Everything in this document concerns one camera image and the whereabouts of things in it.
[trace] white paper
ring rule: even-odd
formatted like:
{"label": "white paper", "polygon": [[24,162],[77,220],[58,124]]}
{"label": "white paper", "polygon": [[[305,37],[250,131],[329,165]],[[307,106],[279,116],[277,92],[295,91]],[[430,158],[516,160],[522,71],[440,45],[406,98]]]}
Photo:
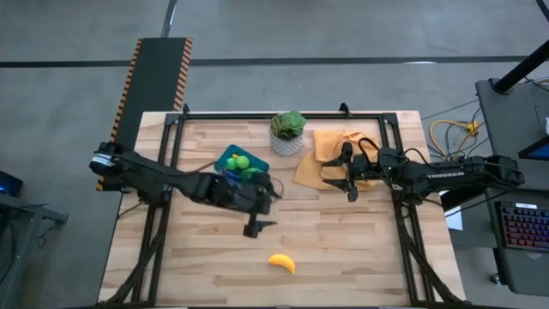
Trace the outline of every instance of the white paper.
{"label": "white paper", "polygon": [[525,203],[515,203],[516,207],[527,208],[527,209],[537,209],[538,206],[534,204],[525,204]]}
{"label": "white paper", "polygon": [[444,213],[444,215],[451,215],[456,211],[459,211],[459,213],[455,215],[446,217],[446,225],[448,225],[448,228],[451,228],[457,231],[463,231],[462,213],[460,210],[462,210],[462,206],[457,206]]}

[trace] yellow banana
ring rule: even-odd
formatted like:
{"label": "yellow banana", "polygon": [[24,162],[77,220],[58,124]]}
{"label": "yellow banana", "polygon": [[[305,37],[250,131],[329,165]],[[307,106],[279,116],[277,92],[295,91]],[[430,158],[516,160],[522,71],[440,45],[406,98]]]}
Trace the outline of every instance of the yellow banana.
{"label": "yellow banana", "polygon": [[268,258],[268,263],[272,265],[280,265],[289,270],[292,274],[295,273],[294,261],[285,254],[273,254]]}

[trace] black metal frame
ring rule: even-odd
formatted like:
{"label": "black metal frame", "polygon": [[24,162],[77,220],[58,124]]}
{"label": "black metal frame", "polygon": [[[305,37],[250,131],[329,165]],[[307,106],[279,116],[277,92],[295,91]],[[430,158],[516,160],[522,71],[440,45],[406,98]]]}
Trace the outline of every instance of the black metal frame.
{"label": "black metal frame", "polygon": [[23,280],[23,272],[31,253],[36,246],[35,239],[39,234],[43,221],[51,220],[56,225],[64,225],[69,215],[61,214],[41,205],[29,203],[17,197],[0,194],[0,236],[8,226],[9,221],[14,220],[15,215],[29,215],[30,223],[25,229],[21,240],[21,246],[17,248],[13,263],[8,267],[4,281],[0,284],[0,308],[8,309],[18,307],[16,305]]}
{"label": "black metal frame", "polygon": [[[347,104],[342,103],[339,109],[340,112],[334,113],[322,113],[322,112],[303,112],[303,116],[307,119],[363,119],[363,120],[374,120],[379,124],[379,130],[381,135],[381,141],[383,147],[390,147],[389,145],[389,134],[387,126],[391,127],[393,131],[393,138],[395,139],[395,148],[404,151],[401,133],[399,129],[398,119],[395,113],[382,112],[382,113],[351,113]],[[266,119],[272,118],[275,115],[275,112],[259,112],[259,113],[199,113],[199,112],[189,112],[189,107],[184,105],[184,111],[182,113],[168,113],[166,115],[164,130],[162,132],[162,138],[160,143],[160,151],[158,156],[158,162],[163,163],[166,157],[166,149],[168,137],[170,134],[170,129],[173,125],[176,125],[176,138],[173,145],[172,151],[172,161],[170,162],[171,167],[175,167],[178,161],[179,147],[181,143],[181,137],[183,134],[184,121],[186,120],[223,120],[223,119]],[[164,241],[166,239],[166,230],[167,222],[170,213],[170,202],[171,202],[170,192],[169,198],[162,205],[151,205],[148,209],[147,219],[145,221],[145,230],[142,239],[142,247],[140,250],[139,261],[137,266],[132,270],[128,279],[120,287],[120,289],[115,293],[115,295],[105,302],[100,302],[94,306],[87,306],[86,308],[144,308],[144,307],[155,307],[156,294],[158,291],[158,284],[160,279],[160,270],[162,264],[162,252],[164,249]],[[416,307],[478,307],[481,306],[472,306],[467,303],[453,302],[455,299],[446,295],[441,295],[444,301],[448,303],[439,303],[435,301],[435,296],[433,292],[433,283],[434,281],[437,286],[445,288],[442,281],[437,277],[434,270],[428,264],[425,258],[425,246],[423,243],[423,238],[421,236],[421,230],[419,228],[419,217],[415,206],[409,206],[409,217],[411,219],[412,227],[412,237],[408,234],[408,231],[405,226],[405,219],[402,215],[402,198],[400,191],[392,191],[393,206],[395,211],[395,221],[396,228],[399,235],[400,245],[401,245],[401,255],[402,255],[402,264],[404,274],[406,276],[407,287],[409,292],[409,298],[411,306]],[[160,218],[160,225],[157,231],[157,234],[152,240],[152,229],[154,223],[154,214],[155,210],[158,207],[162,207],[162,214]],[[416,261],[419,263],[421,269],[422,283],[425,290],[426,300],[420,300],[418,297],[418,290],[415,284],[412,259],[412,255]],[[151,258],[154,256],[153,261],[153,270],[151,282],[149,285],[148,297],[146,300],[141,300],[142,292],[142,280],[143,272],[150,262]],[[130,302],[124,303],[124,300],[130,293],[130,290],[133,290],[133,293],[130,298]]]}

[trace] rgb keyboard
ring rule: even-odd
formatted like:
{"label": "rgb keyboard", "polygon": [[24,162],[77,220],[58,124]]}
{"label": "rgb keyboard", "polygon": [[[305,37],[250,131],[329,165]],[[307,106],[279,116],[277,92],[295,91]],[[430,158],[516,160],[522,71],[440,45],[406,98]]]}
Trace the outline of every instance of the rgb keyboard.
{"label": "rgb keyboard", "polygon": [[496,206],[507,247],[549,252],[549,210],[519,208],[512,202]]}

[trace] black stand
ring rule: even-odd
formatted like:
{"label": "black stand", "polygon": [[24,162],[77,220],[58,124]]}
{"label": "black stand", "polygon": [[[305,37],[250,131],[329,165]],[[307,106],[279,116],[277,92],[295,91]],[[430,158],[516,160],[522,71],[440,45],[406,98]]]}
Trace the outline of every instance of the black stand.
{"label": "black stand", "polygon": [[537,50],[532,52],[530,56],[522,60],[513,70],[511,70],[504,78],[497,81],[495,84],[492,82],[492,87],[495,92],[499,94],[507,93],[515,84],[517,84],[522,78],[526,77],[533,70],[543,64],[549,58],[549,40]]}
{"label": "black stand", "polygon": [[15,215],[30,215],[30,223],[23,237],[20,238],[22,239],[21,245],[17,246],[13,263],[9,266],[8,273],[0,286],[0,308],[2,309],[17,307],[17,295],[21,289],[23,270],[36,246],[35,239],[42,221],[52,220],[56,225],[61,226],[69,218],[69,215],[60,214],[44,206],[33,205],[19,198],[0,194],[0,235],[10,224],[9,221],[14,220]]}

